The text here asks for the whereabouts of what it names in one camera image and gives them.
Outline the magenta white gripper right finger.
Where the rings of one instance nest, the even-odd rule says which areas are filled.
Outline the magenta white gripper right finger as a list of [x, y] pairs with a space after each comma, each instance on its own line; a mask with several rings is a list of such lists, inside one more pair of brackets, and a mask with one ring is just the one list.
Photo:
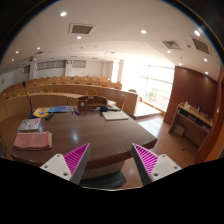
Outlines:
[[181, 167], [166, 154], [157, 155], [138, 144], [132, 144], [131, 153], [143, 185], [150, 184], [181, 170]]

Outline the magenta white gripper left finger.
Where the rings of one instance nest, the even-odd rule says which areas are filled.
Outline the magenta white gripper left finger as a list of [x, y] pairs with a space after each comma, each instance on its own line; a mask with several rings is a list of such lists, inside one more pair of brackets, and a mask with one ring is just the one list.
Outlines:
[[55, 154], [41, 166], [41, 169], [78, 185], [82, 179], [90, 153], [90, 144], [87, 143], [65, 155]]

